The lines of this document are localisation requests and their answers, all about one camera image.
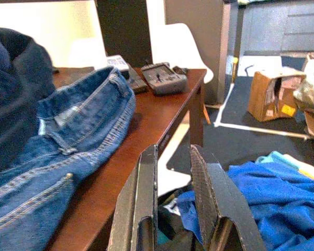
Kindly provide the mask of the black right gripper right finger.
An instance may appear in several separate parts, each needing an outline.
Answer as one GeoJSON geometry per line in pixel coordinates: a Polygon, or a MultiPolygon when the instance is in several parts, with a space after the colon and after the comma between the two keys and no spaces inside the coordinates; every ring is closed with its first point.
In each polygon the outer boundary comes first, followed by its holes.
{"type": "Polygon", "coordinates": [[[205,250],[265,250],[244,195],[212,153],[191,145],[191,176],[205,250]]]}

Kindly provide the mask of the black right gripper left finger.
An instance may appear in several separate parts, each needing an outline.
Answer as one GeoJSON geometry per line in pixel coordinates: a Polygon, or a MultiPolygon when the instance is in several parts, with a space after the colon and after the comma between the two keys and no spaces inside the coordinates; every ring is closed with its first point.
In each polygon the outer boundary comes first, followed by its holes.
{"type": "Polygon", "coordinates": [[[158,146],[150,145],[118,195],[108,250],[155,250],[158,232],[158,146]]]}

